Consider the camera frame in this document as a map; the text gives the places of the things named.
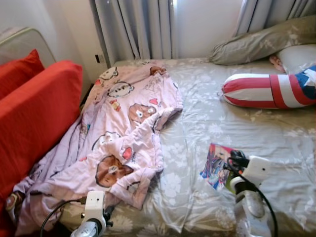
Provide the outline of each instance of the gray curtain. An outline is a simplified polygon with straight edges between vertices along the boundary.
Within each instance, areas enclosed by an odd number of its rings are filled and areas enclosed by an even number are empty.
[[[107,56],[119,60],[176,57],[172,31],[172,1],[95,0]]]
[[[313,15],[316,0],[244,0],[237,35],[268,28],[285,20]]]

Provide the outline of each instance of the white wall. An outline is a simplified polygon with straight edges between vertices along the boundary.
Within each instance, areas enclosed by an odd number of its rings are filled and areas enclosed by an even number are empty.
[[[102,54],[88,0],[1,0],[0,30],[27,26],[39,30],[57,61],[83,66],[82,96],[106,69],[95,61]]]
[[[205,57],[233,36],[242,0],[174,0],[180,58]]]

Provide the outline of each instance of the bed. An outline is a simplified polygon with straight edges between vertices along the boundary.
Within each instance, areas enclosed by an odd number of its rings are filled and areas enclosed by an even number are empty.
[[[221,85],[232,74],[277,74],[267,60],[228,67],[205,58],[161,62],[181,91],[184,108],[161,133],[164,170],[151,181],[142,210],[121,202],[105,236],[234,236],[234,195],[214,190],[200,176],[214,142],[269,159],[272,171],[260,189],[274,208],[279,236],[314,237],[315,108],[245,109],[222,99]],[[100,89],[96,83],[83,111]],[[68,204],[59,222],[73,230],[81,223],[82,211],[83,206]]]

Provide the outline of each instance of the power cord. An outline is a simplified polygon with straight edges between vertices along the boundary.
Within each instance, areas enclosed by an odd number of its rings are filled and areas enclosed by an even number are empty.
[[[66,204],[69,203],[69,202],[80,202],[81,204],[85,204],[86,199],[87,199],[87,197],[82,197],[82,198],[79,198],[79,199],[73,199],[73,200],[64,201],[64,202],[62,202],[61,204],[57,205],[57,207],[46,217],[46,219],[44,220],[43,224],[41,225],[39,236],[40,236],[40,237],[43,236],[44,227],[45,227],[47,221],[49,220],[49,218],[50,218],[52,215],[54,215],[54,213],[55,213],[59,208],[61,208],[62,206],[66,205]]]
[[[229,169],[231,169],[231,171],[239,176],[240,178],[242,178],[245,182],[247,182],[248,184],[250,184],[258,193],[259,195],[263,198],[263,200],[265,201],[265,203],[267,204],[270,212],[271,212],[271,216],[272,216],[272,220],[273,220],[273,224],[274,224],[274,237],[277,237],[278,236],[278,226],[277,226],[277,218],[276,218],[276,215],[275,213],[273,212],[273,209],[268,201],[268,199],[266,198],[266,196],[260,191],[260,189],[258,189],[253,183],[251,183],[248,179],[246,179],[245,177],[243,177],[241,174],[239,174],[239,172],[233,168],[230,164],[230,160],[234,161],[233,158],[229,157],[227,159],[227,166],[229,167]]]

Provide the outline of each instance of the cartoon print blanket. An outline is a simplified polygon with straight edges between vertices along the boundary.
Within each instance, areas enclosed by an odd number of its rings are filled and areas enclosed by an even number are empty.
[[[153,63],[111,68],[96,84],[93,100],[61,142],[8,198],[17,236],[38,230],[61,200],[91,190],[105,191],[107,205],[123,200],[141,209],[150,180],[163,170],[159,132],[182,110],[180,92],[168,72]]]

